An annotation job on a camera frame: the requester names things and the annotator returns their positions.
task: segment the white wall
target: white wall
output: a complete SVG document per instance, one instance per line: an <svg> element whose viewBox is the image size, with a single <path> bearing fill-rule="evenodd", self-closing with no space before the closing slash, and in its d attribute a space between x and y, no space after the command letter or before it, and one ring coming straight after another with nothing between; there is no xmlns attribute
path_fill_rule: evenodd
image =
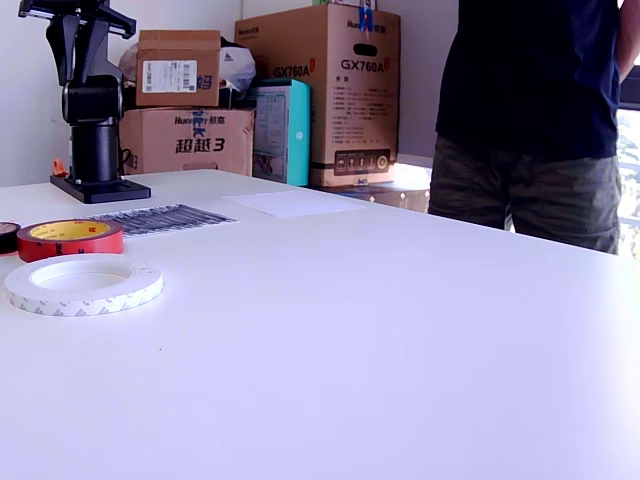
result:
<svg viewBox="0 0 640 480"><path fill-rule="evenodd" d="M243 0L242 3L242 18L253 18L308 7L313 0Z"/></svg>
<svg viewBox="0 0 640 480"><path fill-rule="evenodd" d="M400 153L433 157L440 83L457 30L458 2L378 2L380 10L397 13L402 17Z"/></svg>
<svg viewBox="0 0 640 480"><path fill-rule="evenodd" d="M62 89L44 36L48 23L18 18L19 3L0 1L0 187L45 182L53 159L68 162L69 157ZM242 12L242 0L112 0L111 4L137 19L138 29L216 29L231 40ZM116 63L135 42L113 35L110 40L110 57Z"/></svg>

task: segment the tabletop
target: tabletop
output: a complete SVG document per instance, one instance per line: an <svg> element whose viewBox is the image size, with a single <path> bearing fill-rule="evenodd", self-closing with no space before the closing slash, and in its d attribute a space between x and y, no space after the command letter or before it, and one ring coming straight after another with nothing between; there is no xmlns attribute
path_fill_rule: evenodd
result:
<svg viewBox="0 0 640 480"><path fill-rule="evenodd" d="M0 298L0 478L640 478L637 264L351 199L278 218L224 197L289 187L221 172L135 180L153 198L0 189L23 225L175 203L239 220L128 239L166 280L135 310Z"/></svg>

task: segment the black robotic arm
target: black robotic arm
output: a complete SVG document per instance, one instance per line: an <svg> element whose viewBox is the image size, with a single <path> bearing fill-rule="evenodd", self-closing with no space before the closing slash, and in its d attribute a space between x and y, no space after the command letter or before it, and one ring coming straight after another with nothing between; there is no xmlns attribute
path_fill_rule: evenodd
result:
<svg viewBox="0 0 640 480"><path fill-rule="evenodd" d="M52 183L84 203L149 198L147 187L119 176L123 75L107 59L109 33L131 38L136 21L108 0L23 0L18 15L49 20L47 39L64 87L72 167L69 177L51 177Z"/></svg>

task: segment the black tape roll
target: black tape roll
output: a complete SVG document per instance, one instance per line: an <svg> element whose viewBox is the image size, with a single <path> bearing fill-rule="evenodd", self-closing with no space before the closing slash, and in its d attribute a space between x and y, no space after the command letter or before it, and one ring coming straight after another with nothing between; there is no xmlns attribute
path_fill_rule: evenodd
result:
<svg viewBox="0 0 640 480"><path fill-rule="evenodd" d="M18 250L18 231L20 225L0 222L0 254Z"/></svg>

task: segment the blue box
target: blue box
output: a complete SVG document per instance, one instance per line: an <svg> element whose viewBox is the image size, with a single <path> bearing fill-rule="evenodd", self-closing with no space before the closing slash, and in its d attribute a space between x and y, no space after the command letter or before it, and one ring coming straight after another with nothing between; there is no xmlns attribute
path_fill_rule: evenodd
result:
<svg viewBox="0 0 640 480"><path fill-rule="evenodd" d="M256 102L253 176L297 187L309 184L311 87L297 80L265 80L249 90Z"/></svg>

